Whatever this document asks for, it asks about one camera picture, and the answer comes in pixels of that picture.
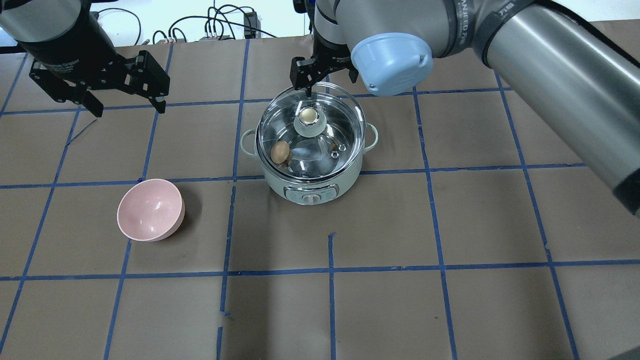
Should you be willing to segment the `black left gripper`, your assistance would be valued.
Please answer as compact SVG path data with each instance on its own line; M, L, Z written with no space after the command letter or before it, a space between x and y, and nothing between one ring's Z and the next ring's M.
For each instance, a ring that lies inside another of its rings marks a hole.
M104 105L94 91L116 90L145 98L166 112L170 76L148 50L126 58L96 20L78 20L53 39L29 43L30 79L54 101L81 105L96 118Z

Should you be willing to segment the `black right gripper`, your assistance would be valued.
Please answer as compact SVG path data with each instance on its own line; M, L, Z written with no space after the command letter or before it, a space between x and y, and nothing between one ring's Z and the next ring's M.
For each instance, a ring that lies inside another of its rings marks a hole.
M329 35L320 30L312 32L313 47L309 58L293 57L290 66L290 81L296 91L305 90L307 98L313 95L313 86L332 73L347 69L354 84L359 77L351 59L351 51L342 32Z

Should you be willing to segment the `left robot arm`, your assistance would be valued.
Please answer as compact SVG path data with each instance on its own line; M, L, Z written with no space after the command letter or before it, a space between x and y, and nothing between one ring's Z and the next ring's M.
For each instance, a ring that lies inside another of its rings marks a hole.
M54 101L102 117L105 107L93 91L116 90L146 98L163 114L170 76L149 51L118 53L90 6L89 0L3 0L1 27L32 55L29 77Z

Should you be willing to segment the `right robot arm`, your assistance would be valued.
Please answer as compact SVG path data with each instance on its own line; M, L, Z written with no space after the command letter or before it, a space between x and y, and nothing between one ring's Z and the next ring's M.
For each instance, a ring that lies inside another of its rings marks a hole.
M553 0L295 0L313 33L290 81L309 91L347 69L375 96L425 80L472 49L639 215L638 60Z

